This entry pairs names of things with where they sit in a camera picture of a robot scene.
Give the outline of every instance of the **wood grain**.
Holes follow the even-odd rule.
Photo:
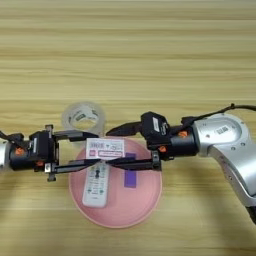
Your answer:
[[[100,103],[107,129],[145,111],[177,124],[231,102],[255,104],[255,1],[0,1],[1,130],[29,135],[67,105]],[[256,136],[255,114],[237,111]],[[62,145],[62,158],[76,155]],[[0,175],[0,255],[255,255],[256,231],[212,159],[164,164],[144,223],[98,227],[68,176]]]

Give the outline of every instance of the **pink plate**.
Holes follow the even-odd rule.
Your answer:
[[[150,152],[130,139],[125,140],[125,152],[135,153],[137,159],[150,157]],[[85,158],[85,149],[77,159]],[[105,208],[90,208],[82,203],[86,169],[71,173],[70,192],[79,210],[92,222],[109,228],[127,228],[145,220],[156,207],[162,191],[162,174],[138,171],[136,188],[124,187],[124,170],[111,168],[108,201]]]

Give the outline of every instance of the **tape roll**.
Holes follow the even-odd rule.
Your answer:
[[[91,121],[95,123],[88,129],[78,129],[76,125],[81,121]],[[105,113],[100,105],[86,101],[78,102],[67,107],[62,114],[62,126],[65,130],[82,130],[104,136]],[[84,142],[74,142],[77,147],[84,147]]]

